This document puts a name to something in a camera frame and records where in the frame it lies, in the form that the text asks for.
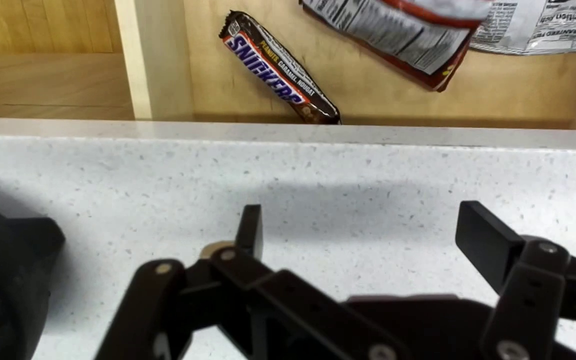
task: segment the speckled countertop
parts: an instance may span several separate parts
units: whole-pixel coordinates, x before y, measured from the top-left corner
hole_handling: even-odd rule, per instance
[[[348,293],[493,303],[454,246],[461,199],[576,253],[576,134],[420,127],[0,121],[0,209],[66,234],[37,360],[91,360],[138,264],[232,238],[264,206],[264,260]],[[576,326],[560,337],[576,347]],[[188,353],[239,358],[217,332]]]

